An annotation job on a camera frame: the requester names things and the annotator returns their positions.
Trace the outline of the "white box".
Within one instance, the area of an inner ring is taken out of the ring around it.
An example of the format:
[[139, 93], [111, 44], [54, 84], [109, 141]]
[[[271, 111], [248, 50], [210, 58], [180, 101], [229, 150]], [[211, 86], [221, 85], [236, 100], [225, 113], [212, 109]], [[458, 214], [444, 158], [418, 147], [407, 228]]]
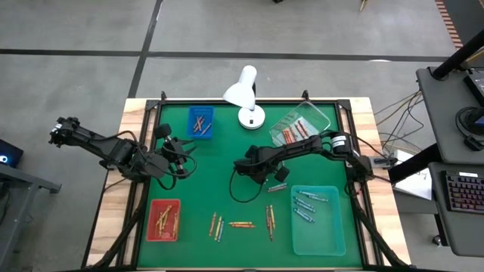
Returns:
[[414, 156], [414, 154], [407, 153], [404, 150], [395, 150], [392, 152], [392, 158], [396, 160], [394, 166], [400, 165], [405, 161], [408, 161]]

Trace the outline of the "teal plastic bin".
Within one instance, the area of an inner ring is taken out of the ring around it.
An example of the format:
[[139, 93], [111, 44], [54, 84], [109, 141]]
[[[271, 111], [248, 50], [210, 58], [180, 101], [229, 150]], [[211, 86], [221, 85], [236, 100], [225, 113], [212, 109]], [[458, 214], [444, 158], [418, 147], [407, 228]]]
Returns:
[[[317, 194], [318, 197], [328, 199], [329, 202], [310, 199], [298, 191]], [[311, 205], [315, 212], [298, 206], [294, 201], [295, 197]], [[290, 190], [290, 204], [292, 243], [296, 255], [340, 257], [346, 254], [340, 195], [336, 187], [294, 185]], [[314, 218], [315, 223], [305, 221], [293, 211], [294, 208]]]

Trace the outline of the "white paper sheet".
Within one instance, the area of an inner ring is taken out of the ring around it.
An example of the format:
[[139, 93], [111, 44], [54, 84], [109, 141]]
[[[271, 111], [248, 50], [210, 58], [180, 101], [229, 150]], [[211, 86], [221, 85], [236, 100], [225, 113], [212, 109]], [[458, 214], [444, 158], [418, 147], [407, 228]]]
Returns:
[[393, 188], [400, 192], [420, 197], [421, 199], [433, 199], [433, 181], [428, 168], [396, 183]]

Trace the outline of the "black slanted pole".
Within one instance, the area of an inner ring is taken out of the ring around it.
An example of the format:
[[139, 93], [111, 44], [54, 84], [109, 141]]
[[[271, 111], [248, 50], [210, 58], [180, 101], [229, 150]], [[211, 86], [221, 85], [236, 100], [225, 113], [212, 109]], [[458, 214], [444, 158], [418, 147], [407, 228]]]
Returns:
[[484, 29], [477, 33], [468, 43], [458, 49], [452, 56], [434, 70], [430, 69], [431, 76], [436, 80], [443, 80], [452, 70], [463, 63], [484, 54]]

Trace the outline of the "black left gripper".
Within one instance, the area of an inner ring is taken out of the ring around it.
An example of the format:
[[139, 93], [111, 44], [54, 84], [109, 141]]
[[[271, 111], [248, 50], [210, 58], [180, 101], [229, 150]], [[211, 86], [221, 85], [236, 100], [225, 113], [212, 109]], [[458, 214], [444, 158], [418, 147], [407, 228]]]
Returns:
[[175, 175], [178, 178], [186, 178], [188, 176], [188, 170], [184, 168], [184, 164], [188, 161], [188, 156], [193, 153], [197, 148], [191, 147], [184, 149], [186, 144], [192, 144], [193, 140], [182, 140], [177, 137], [171, 137], [172, 130], [169, 124], [162, 124], [154, 129], [154, 135], [156, 139], [163, 139], [163, 145], [161, 147], [161, 154], [169, 161], [169, 163], [175, 165]]

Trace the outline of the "black round device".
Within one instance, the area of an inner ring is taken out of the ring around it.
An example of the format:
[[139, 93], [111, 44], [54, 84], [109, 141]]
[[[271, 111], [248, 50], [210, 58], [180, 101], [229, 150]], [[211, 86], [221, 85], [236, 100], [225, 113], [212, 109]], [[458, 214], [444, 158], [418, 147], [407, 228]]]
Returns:
[[465, 107], [455, 114], [455, 126], [463, 137], [464, 145], [474, 152], [484, 150], [484, 107]]

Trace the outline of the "black device with light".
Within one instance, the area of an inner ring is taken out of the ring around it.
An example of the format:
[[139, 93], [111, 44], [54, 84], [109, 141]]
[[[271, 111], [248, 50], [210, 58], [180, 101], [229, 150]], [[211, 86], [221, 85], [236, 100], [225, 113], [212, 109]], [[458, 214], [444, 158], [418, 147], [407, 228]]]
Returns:
[[0, 139], [0, 164], [16, 168], [23, 155], [23, 150]]

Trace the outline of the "black aluminium table frame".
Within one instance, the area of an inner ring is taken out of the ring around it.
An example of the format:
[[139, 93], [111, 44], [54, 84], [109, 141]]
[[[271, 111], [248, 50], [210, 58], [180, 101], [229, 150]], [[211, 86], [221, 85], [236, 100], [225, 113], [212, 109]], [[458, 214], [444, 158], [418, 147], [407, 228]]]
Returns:
[[[375, 156], [380, 150], [380, 137], [374, 119], [371, 101], [367, 97], [314, 97], [312, 103], [334, 102], [340, 111], [344, 130], [361, 138], [360, 151]], [[155, 119], [163, 107], [174, 104], [223, 104], [221, 98], [128, 98], [119, 125], [122, 130], [133, 130], [147, 142], [152, 141]], [[387, 182], [388, 174], [383, 169], [376, 171], [377, 180], [369, 181], [360, 192], [358, 201], [370, 216], [373, 224], [386, 240], [388, 246], [405, 263], [411, 258], [405, 241], [394, 192]], [[144, 202], [148, 188], [143, 184], [124, 183], [113, 193], [102, 193], [86, 246], [81, 268], [95, 272], [95, 264], [114, 244], [128, 223], [136, 205]], [[120, 246], [114, 259], [106, 267], [107, 272], [121, 270], [136, 271], [138, 247], [141, 245], [141, 225], [136, 224], [126, 241]]]

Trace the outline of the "red plastic bin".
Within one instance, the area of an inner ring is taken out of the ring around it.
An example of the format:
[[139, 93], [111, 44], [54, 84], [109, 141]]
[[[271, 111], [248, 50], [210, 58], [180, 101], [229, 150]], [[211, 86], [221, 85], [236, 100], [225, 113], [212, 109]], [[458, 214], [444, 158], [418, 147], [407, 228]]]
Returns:
[[[158, 237], [157, 221], [160, 213], [163, 212], [167, 206], [171, 206], [168, 221], [161, 237]], [[181, 202], [179, 199], [153, 199], [150, 203], [150, 210], [148, 215], [148, 223], [146, 230], [146, 240], [148, 242], [175, 242], [177, 239], [172, 237], [172, 225], [175, 212], [179, 214], [179, 223], [181, 217]]]

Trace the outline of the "clear plastic container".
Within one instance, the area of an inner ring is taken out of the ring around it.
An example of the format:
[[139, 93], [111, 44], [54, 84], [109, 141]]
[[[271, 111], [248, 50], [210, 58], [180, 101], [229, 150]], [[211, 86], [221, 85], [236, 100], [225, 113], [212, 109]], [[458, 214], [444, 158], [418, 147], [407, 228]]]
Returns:
[[294, 126], [298, 125], [298, 120], [300, 120], [308, 130], [309, 137], [317, 135], [330, 127], [330, 119], [314, 104], [311, 104], [310, 102], [302, 102], [271, 127], [269, 133], [271, 135], [272, 143], [276, 147], [286, 144], [283, 130], [289, 129], [289, 127], [294, 130], [297, 136], [297, 141], [307, 139], [302, 139]]

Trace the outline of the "grey equipment cart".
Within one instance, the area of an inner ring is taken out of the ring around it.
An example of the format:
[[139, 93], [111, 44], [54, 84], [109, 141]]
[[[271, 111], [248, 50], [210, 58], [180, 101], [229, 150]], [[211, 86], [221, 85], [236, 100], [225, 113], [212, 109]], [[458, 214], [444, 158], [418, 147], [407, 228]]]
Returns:
[[484, 165], [484, 150], [472, 151], [455, 125], [456, 113], [479, 104], [464, 83], [466, 72], [452, 72], [442, 81], [434, 79], [428, 68], [416, 71], [436, 145], [443, 162]]

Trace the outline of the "grey side table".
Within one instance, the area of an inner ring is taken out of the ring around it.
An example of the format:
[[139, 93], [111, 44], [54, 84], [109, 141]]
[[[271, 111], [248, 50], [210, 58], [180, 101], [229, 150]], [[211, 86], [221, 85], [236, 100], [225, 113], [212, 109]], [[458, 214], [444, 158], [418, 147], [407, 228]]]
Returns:
[[10, 264], [26, 217], [40, 189], [59, 193], [61, 184], [0, 164], [0, 272]]

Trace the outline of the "black backlit keyboard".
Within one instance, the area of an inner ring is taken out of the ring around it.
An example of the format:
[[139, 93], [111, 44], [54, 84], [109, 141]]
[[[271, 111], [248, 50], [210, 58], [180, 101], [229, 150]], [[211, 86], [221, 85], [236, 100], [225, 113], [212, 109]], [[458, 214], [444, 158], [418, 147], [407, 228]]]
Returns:
[[444, 176], [449, 211], [484, 214], [484, 176], [453, 171]]

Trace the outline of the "black laptop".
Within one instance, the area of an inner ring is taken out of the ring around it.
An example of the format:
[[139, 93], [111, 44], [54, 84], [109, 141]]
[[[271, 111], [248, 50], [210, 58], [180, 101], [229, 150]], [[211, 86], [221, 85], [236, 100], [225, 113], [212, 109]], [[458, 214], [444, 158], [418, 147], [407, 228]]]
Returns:
[[464, 83], [475, 97], [477, 103], [484, 107], [484, 72], [471, 72], [464, 78]]

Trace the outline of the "white desk lamp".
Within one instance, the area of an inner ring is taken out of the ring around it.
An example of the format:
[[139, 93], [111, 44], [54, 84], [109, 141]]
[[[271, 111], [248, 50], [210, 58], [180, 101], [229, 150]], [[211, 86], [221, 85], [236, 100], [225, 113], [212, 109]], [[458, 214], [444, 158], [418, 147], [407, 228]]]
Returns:
[[256, 68], [246, 65], [238, 81], [222, 95], [223, 100], [240, 107], [237, 114], [238, 122], [248, 130], [256, 130], [265, 122], [265, 112], [256, 104], [256, 76]]

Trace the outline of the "grey keyboard desk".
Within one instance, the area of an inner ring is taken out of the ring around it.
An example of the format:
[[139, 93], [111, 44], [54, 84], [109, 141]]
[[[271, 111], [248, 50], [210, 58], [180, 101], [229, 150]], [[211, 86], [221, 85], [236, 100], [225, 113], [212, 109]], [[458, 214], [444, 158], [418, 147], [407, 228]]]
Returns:
[[469, 172], [484, 176], [484, 166], [431, 162], [428, 169], [433, 181], [433, 195], [442, 225], [439, 230], [442, 242], [456, 255], [484, 258], [484, 214], [449, 211], [444, 176], [445, 171]]

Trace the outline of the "black support beam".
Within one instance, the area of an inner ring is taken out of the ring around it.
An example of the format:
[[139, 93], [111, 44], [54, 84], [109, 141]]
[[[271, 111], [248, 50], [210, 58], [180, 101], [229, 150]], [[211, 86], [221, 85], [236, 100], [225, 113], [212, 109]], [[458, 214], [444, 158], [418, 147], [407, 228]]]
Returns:
[[410, 159], [393, 166], [388, 171], [390, 183], [397, 184], [398, 182], [405, 180], [407, 177], [424, 170], [429, 163], [441, 161], [442, 157], [439, 152], [438, 144], [433, 144], [412, 156]]

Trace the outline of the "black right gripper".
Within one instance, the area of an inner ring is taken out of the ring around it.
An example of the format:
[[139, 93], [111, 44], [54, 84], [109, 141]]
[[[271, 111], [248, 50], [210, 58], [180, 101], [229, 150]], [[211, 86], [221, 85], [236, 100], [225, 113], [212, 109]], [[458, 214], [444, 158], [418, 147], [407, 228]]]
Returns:
[[239, 175], [250, 177], [257, 184], [264, 184], [269, 174], [284, 182], [290, 173], [285, 166], [279, 166], [287, 154], [287, 145], [280, 147], [257, 147], [252, 145], [244, 159], [234, 161], [235, 171]]

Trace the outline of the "blue plastic basket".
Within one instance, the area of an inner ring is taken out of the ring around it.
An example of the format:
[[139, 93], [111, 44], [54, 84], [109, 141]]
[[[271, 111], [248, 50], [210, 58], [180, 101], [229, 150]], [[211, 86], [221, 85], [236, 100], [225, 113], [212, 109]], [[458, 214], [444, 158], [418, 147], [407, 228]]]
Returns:
[[[202, 125], [202, 129], [198, 132], [194, 132], [194, 125], [196, 122], [196, 118], [198, 116], [203, 116], [204, 123]], [[188, 128], [187, 134], [192, 139], [198, 140], [209, 140], [213, 137], [213, 129], [215, 125], [215, 110], [213, 107], [207, 106], [193, 106], [189, 107], [188, 109]], [[211, 128], [206, 132], [204, 135], [200, 135], [201, 132], [208, 126], [209, 123], [212, 123]]]

